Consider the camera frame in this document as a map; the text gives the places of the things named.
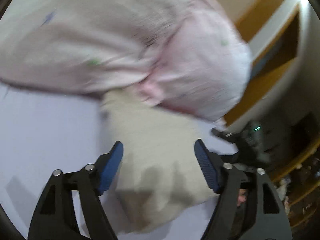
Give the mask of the person's hand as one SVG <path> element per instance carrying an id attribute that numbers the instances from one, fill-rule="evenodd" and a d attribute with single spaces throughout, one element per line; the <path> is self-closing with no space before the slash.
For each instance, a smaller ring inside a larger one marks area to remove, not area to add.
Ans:
<path id="1" fill-rule="evenodd" d="M 246 196 L 247 196 L 247 190 L 240 189 L 239 190 L 239 195 L 238 195 L 238 198 L 237 198 L 237 207 L 241 206 L 242 203 L 246 202 Z"/>

